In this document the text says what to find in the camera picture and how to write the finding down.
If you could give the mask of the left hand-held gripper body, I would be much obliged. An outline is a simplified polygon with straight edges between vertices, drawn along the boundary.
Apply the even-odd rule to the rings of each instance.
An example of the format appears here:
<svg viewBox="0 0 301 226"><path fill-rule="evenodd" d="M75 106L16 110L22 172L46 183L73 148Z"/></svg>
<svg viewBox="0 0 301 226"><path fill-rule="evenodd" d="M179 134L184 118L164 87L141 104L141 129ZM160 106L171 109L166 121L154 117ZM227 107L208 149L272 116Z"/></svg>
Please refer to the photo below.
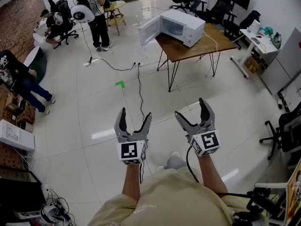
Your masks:
<svg viewBox="0 0 301 226"><path fill-rule="evenodd" d="M147 134L133 133L118 136L117 152L119 160L125 165L143 164L148 148Z"/></svg>

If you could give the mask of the white cardboard box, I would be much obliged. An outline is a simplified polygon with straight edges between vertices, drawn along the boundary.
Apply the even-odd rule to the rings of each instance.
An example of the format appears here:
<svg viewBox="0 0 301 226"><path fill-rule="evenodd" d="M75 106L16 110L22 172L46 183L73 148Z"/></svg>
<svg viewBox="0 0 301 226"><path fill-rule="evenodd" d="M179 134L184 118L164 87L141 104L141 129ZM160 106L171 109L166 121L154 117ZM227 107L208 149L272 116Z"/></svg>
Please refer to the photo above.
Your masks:
<svg viewBox="0 0 301 226"><path fill-rule="evenodd" d="M141 46L146 46L161 33L161 16L156 16L139 27Z"/></svg>

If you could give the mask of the person's left forearm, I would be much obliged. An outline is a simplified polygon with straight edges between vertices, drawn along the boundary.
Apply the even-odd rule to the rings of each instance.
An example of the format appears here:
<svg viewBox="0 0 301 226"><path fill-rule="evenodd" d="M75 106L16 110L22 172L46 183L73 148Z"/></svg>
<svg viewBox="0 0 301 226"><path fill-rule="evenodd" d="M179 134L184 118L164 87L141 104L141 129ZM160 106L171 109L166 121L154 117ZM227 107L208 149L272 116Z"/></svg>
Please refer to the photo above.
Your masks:
<svg viewBox="0 0 301 226"><path fill-rule="evenodd" d="M122 194L139 201L140 198L140 165L127 165Z"/></svg>

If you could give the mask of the white microwave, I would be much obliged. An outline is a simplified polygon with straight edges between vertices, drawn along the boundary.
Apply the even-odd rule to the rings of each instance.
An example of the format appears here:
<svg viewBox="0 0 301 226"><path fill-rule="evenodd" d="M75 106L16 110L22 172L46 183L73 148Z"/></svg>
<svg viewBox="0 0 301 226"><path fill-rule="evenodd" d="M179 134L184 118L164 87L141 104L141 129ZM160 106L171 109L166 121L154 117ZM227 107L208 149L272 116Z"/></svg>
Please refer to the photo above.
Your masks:
<svg viewBox="0 0 301 226"><path fill-rule="evenodd" d="M189 48L202 38L206 22L198 17L171 9L162 13L160 18L161 32L180 40Z"/></svg>

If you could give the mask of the person's beige shirt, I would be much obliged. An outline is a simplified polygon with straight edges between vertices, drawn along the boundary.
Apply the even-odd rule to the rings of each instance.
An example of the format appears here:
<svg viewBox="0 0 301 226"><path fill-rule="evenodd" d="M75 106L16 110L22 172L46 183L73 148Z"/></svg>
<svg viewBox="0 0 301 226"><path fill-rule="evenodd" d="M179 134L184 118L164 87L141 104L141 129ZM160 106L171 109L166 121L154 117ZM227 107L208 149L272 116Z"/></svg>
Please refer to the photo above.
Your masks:
<svg viewBox="0 0 301 226"><path fill-rule="evenodd" d="M234 213L246 212L244 199L219 197L197 183L188 169L165 169L141 184L139 200L118 194L88 226L232 226Z"/></svg>

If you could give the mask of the cardboard boxes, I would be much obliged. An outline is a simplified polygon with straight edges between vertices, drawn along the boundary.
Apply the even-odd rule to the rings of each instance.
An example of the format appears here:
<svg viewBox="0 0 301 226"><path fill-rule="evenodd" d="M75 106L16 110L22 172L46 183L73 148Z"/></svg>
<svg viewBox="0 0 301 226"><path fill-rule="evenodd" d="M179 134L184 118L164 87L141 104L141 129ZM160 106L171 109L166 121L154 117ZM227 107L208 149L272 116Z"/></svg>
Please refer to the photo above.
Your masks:
<svg viewBox="0 0 301 226"><path fill-rule="evenodd" d="M263 61L255 54L249 56L244 62L244 65L251 73L262 73L266 69Z"/></svg>

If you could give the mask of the grey fridge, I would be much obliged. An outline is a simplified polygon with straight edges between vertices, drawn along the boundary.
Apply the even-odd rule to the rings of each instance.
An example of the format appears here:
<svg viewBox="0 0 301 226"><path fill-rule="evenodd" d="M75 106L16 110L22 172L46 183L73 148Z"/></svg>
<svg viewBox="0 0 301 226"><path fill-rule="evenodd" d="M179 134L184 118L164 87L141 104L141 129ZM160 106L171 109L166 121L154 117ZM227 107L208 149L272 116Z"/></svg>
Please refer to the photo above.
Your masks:
<svg viewBox="0 0 301 226"><path fill-rule="evenodd" d="M273 62L261 75L272 95L276 95L301 73L301 32L294 28Z"/></svg>

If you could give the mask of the white headset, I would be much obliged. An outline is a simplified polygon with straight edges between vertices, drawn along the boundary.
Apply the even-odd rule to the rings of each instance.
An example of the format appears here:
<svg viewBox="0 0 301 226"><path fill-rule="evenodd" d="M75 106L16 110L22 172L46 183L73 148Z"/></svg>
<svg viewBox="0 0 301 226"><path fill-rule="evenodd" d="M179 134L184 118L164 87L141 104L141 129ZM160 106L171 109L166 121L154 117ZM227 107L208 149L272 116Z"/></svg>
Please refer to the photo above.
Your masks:
<svg viewBox="0 0 301 226"><path fill-rule="evenodd" d="M58 202L45 205L40 210L40 215L47 223L50 224L66 222L63 206Z"/></svg>

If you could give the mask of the white kettle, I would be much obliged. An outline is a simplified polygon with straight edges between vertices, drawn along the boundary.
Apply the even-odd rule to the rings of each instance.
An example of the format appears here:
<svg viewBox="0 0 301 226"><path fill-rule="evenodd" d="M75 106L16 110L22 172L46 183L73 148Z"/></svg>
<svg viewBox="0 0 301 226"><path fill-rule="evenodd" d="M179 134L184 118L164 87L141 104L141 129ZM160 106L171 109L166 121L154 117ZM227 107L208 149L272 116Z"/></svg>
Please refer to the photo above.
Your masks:
<svg viewBox="0 0 301 226"><path fill-rule="evenodd" d="M253 20L251 25L248 26L247 31L249 33L258 34L260 27L261 27L261 23L255 19Z"/></svg>

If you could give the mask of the green bag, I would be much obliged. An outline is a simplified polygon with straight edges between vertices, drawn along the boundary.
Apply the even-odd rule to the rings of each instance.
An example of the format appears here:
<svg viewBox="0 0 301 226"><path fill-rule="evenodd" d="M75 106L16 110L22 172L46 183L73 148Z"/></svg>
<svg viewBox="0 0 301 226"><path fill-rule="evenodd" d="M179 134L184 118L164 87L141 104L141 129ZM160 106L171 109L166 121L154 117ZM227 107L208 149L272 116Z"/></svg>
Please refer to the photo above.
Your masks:
<svg viewBox="0 0 301 226"><path fill-rule="evenodd" d="M280 50L281 43L282 43L282 41L281 41L281 34L279 34L278 32L276 32L276 34L272 38L272 44L275 46L276 49Z"/></svg>

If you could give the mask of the white flat appliance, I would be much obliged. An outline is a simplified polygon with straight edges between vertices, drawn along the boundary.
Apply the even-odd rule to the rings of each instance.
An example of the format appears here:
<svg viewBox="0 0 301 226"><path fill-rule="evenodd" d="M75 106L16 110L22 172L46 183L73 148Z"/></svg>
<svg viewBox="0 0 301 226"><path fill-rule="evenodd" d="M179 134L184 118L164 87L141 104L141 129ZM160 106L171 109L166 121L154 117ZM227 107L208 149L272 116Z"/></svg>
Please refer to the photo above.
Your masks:
<svg viewBox="0 0 301 226"><path fill-rule="evenodd" d="M0 142L25 151L35 150L34 135L4 119L0 121Z"/></svg>

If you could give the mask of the white round table dark base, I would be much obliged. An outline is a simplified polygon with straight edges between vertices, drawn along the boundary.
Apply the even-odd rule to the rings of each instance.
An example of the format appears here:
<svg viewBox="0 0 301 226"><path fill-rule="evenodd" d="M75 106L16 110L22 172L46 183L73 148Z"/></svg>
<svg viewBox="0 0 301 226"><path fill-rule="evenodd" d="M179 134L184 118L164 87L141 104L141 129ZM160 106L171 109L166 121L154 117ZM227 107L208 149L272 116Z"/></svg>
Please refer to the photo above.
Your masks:
<svg viewBox="0 0 301 226"><path fill-rule="evenodd" d="M23 64L36 71L37 76L34 77L34 80L37 84L39 84L44 78L47 70L47 58L40 46L35 47L29 53Z"/></svg>

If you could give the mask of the black box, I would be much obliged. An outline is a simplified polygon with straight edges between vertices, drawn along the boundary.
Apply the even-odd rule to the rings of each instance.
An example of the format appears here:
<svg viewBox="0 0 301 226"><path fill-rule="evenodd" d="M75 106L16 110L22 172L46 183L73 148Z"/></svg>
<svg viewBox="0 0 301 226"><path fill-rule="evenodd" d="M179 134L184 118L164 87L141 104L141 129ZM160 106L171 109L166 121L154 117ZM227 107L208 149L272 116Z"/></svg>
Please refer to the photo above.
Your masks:
<svg viewBox="0 0 301 226"><path fill-rule="evenodd" d="M28 170L0 167L0 205L16 212L40 210L46 202L42 183Z"/></svg>

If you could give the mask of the white round backpack device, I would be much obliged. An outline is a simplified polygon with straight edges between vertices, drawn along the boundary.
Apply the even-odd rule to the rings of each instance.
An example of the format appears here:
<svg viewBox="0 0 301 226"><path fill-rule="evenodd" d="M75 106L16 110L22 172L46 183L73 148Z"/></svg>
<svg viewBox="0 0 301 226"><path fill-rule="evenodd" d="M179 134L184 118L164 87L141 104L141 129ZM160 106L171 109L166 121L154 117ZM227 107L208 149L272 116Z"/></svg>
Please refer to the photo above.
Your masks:
<svg viewBox="0 0 301 226"><path fill-rule="evenodd" d="M78 23L90 23L95 19L92 10L85 5L76 5L72 7L71 15Z"/></svg>

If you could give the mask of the round wooden table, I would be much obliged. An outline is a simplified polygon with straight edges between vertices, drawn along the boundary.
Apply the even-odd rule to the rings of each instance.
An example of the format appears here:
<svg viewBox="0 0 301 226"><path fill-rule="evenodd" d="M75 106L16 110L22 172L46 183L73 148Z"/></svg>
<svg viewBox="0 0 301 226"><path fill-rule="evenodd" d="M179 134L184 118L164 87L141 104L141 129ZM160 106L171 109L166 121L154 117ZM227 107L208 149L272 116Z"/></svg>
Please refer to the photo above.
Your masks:
<svg viewBox="0 0 301 226"><path fill-rule="evenodd" d="M124 25L126 25L124 16L120 11L120 8L123 7L125 4L125 1L118 0L111 2L110 6L104 9L107 27L109 28L115 26L117 29L118 36L120 36L119 24L123 23Z"/></svg>

